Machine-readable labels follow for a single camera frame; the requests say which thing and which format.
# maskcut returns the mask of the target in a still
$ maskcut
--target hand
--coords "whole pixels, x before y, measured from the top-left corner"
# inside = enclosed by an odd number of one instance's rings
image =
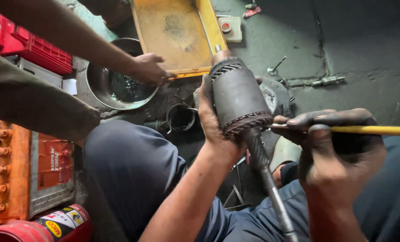
[[[212,82],[210,76],[203,75],[202,85],[198,89],[198,113],[206,137],[205,145],[214,149],[218,154],[224,153],[230,156],[231,160],[235,161],[246,149],[225,138],[212,106],[211,90]]]
[[[130,77],[153,85],[162,85],[175,74],[163,70],[157,63],[163,63],[164,59],[154,53],[144,54],[134,58],[136,63]]]
[[[351,209],[364,183],[385,160],[381,136],[332,133],[330,129],[330,126],[377,125],[365,109],[323,110],[293,119],[277,116],[274,122],[286,123],[289,129],[273,129],[273,132],[303,148],[299,179],[310,206]]]

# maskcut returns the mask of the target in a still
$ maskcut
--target red can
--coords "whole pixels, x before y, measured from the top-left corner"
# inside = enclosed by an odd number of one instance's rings
[[[13,220],[0,225],[0,242],[89,242],[91,219],[77,204],[36,220]]]

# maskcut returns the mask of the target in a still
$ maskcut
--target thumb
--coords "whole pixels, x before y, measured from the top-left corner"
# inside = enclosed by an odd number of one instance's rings
[[[308,130],[308,143],[314,162],[326,162],[335,157],[332,130],[325,124],[316,124]]]

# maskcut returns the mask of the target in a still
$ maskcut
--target metal bowl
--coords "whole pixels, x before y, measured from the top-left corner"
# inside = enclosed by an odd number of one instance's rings
[[[143,54],[142,47],[140,46],[140,42],[138,40],[120,38],[111,41],[111,43],[132,56],[139,56]],[[109,80],[109,69],[97,66],[93,63],[89,63],[86,67],[86,83],[95,99],[107,107],[118,110],[131,110],[142,107],[152,99],[159,88],[157,86],[149,97],[141,101],[123,102],[116,100],[112,96],[113,91],[111,90],[111,84]]]

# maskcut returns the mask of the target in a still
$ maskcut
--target concrete floor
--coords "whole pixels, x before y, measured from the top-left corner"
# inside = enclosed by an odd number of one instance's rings
[[[107,30],[100,17],[90,14],[75,0],[60,0],[87,22],[99,35],[111,41],[117,37]],[[217,14],[241,16],[248,0],[212,0]],[[400,125],[400,0],[257,0],[262,12],[242,20],[243,41],[229,48],[257,75],[286,61],[279,75],[289,80],[290,92],[297,99],[295,114],[333,108],[366,108],[380,124]],[[136,38],[132,22],[116,30],[120,37]],[[145,109],[158,114],[158,107],[176,88],[183,95],[200,85],[192,79],[185,85],[165,87],[144,109],[112,111],[90,94],[85,83],[87,62],[75,58],[78,98],[103,112],[103,118],[123,118],[141,124],[148,117]],[[312,88],[304,83],[325,76],[345,76],[343,84]],[[79,199],[85,196],[79,186]],[[95,215],[100,198],[90,194]],[[122,241],[113,218],[95,225],[94,241]]]

